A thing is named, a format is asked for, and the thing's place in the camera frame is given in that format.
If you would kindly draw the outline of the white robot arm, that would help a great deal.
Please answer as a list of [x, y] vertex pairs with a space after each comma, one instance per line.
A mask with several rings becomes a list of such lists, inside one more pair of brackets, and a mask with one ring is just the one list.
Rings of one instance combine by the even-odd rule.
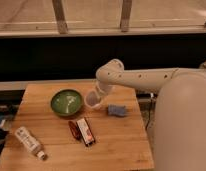
[[154, 171], [206, 171], [206, 61], [197, 68], [126, 70], [113, 59], [96, 78], [158, 95]]

